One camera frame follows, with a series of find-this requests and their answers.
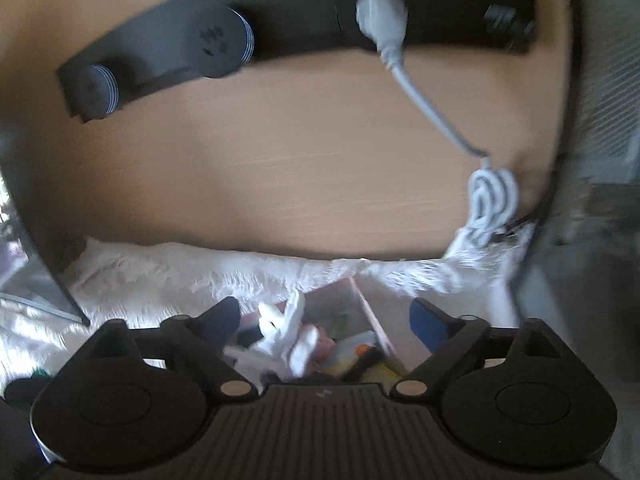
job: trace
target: coiled white cable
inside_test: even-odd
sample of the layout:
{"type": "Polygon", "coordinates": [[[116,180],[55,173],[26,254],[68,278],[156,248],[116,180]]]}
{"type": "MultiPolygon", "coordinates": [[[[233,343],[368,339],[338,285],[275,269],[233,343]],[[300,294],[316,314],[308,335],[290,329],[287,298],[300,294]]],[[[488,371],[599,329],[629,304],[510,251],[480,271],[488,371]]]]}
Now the coiled white cable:
{"type": "Polygon", "coordinates": [[[402,43],[408,12],[403,0],[358,0],[356,20],[365,36],[371,38],[382,61],[409,99],[460,150],[482,159],[482,167],[471,174],[467,191],[469,216],[466,237],[476,247],[485,247],[493,234],[504,233],[507,222],[518,208],[518,184],[509,170],[494,171],[489,153],[471,145],[415,87],[404,70],[402,43]]]}

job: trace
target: wooden panel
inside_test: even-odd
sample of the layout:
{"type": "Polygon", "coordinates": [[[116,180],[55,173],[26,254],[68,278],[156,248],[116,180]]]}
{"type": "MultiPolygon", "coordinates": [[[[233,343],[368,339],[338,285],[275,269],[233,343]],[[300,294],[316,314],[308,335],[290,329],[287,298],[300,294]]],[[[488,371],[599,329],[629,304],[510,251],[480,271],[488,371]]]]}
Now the wooden panel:
{"type": "MultiPolygon", "coordinates": [[[[62,232],[287,254],[425,256],[465,222],[477,161],[359,50],[196,80],[103,121],[68,117],[54,70],[164,0],[0,0],[0,100],[32,132],[41,213],[62,232]]],[[[556,148],[568,0],[538,0],[528,56],[421,47],[412,78],[533,206],[556,148]]]]}

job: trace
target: black object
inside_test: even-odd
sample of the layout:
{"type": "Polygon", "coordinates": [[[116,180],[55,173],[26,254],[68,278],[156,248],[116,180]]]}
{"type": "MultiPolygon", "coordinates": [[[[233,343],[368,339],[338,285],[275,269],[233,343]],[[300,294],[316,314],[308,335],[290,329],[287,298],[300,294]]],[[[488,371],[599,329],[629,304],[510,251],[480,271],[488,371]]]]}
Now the black object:
{"type": "MultiPolygon", "coordinates": [[[[415,307],[458,325],[424,300],[415,307]]],[[[270,384],[259,397],[195,335],[208,315],[103,325],[33,406],[56,461],[40,478],[610,478],[594,461],[615,406],[539,320],[497,331],[463,321],[390,397],[377,384],[329,383],[270,384]]]]}
{"type": "MultiPolygon", "coordinates": [[[[91,66],[113,73],[120,91],[117,106],[122,107],[200,76],[229,75],[250,57],[260,61],[350,46],[374,50],[356,24],[356,1],[170,0],[111,31],[58,69],[68,110],[83,121],[104,117],[106,99],[99,99],[97,107],[78,91],[91,66]]],[[[534,0],[405,2],[407,44],[526,52],[536,37],[534,0]]]]}

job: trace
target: wooden surface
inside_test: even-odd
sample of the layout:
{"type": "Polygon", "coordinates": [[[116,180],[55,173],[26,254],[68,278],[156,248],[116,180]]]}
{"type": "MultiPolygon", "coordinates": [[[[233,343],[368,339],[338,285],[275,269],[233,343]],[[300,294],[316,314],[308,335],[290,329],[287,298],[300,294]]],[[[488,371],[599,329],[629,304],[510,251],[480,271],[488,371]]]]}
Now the wooden surface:
{"type": "MultiPolygon", "coordinates": [[[[40,213],[65,234],[313,256],[437,254],[466,219],[460,153],[359,50],[196,80],[102,121],[68,117],[54,70],[165,0],[0,0],[2,117],[31,132],[40,213]]],[[[531,208],[554,156],[568,0],[537,0],[528,56],[421,47],[412,79],[531,208]]]]}

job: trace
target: gray vent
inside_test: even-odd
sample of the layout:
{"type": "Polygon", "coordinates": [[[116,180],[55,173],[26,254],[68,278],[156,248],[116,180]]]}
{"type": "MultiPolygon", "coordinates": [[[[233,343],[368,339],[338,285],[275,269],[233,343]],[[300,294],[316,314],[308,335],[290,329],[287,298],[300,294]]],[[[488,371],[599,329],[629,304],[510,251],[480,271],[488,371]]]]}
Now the gray vent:
{"type": "Polygon", "coordinates": [[[640,159],[638,0],[582,0],[583,74],[574,156],[592,182],[625,183],[640,159]]]}

